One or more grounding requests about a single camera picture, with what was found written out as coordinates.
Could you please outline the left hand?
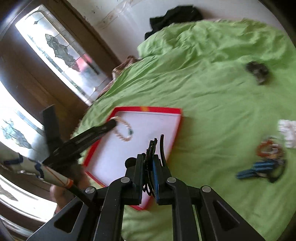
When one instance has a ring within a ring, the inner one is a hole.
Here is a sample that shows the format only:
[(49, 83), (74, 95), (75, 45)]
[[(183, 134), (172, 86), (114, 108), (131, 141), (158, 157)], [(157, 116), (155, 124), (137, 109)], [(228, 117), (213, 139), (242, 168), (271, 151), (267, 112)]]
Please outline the left hand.
[(70, 186), (76, 186), (81, 191), (90, 186), (90, 181), (84, 168), (78, 163), (74, 163), (69, 167), (64, 166), (60, 168), (58, 172), (64, 177), (67, 177), (69, 181), (67, 181), (65, 185), (51, 185), (50, 187), (51, 197), (57, 204), (55, 214), (74, 198), (74, 194), (68, 190)]

